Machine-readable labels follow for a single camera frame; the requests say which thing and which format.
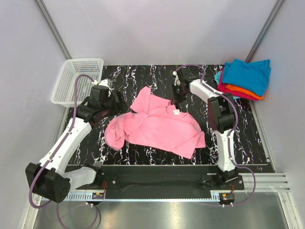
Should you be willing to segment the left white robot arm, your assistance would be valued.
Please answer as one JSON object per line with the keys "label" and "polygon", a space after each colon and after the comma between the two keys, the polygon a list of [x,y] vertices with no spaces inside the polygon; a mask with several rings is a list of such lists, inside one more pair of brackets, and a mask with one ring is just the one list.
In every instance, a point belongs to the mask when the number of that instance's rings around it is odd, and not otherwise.
{"label": "left white robot arm", "polygon": [[82,166],[67,172],[66,167],[82,140],[93,127],[106,117],[127,112],[120,91],[112,92],[108,86],[96,85],[90,95],[76,107],[73,117],[56,144],[37,164],[29,163],[25,174],[30,194],[61,203],[68,193],[84,185],[97,189],[103,185],[101,165]]}

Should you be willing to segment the pink t shirt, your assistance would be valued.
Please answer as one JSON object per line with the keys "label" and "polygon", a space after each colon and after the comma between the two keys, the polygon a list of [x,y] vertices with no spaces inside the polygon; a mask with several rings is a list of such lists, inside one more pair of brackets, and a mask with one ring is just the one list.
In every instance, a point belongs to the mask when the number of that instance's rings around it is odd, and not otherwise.
{"label": "pink t shirt", "polygon": [[206,146],[197,121],[176,109],[170,100],[153,95],[147,86],[140,90],[130,109],[112,119],[105,130],[105,142],[114,150],[120,150],[127,141],[190,159],[195,149]]}

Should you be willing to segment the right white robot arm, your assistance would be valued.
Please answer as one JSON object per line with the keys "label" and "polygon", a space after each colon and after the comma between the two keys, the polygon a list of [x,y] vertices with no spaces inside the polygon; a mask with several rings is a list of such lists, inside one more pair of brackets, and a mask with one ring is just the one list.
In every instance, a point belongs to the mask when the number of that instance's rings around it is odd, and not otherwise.
{"label": "right white robot arm", "polygon": [[172,91],[171,104],[183,102],[188,93],[198,96],[207,104],[208,125],[216,134],[218,147],[218,169],[212,185],[218,185],[222,189],[229,188],[238,178],[234,157],[234,132],[238,117],[233,96],[221,93],[200,79],[182,79],[178,76],[175,77]]}

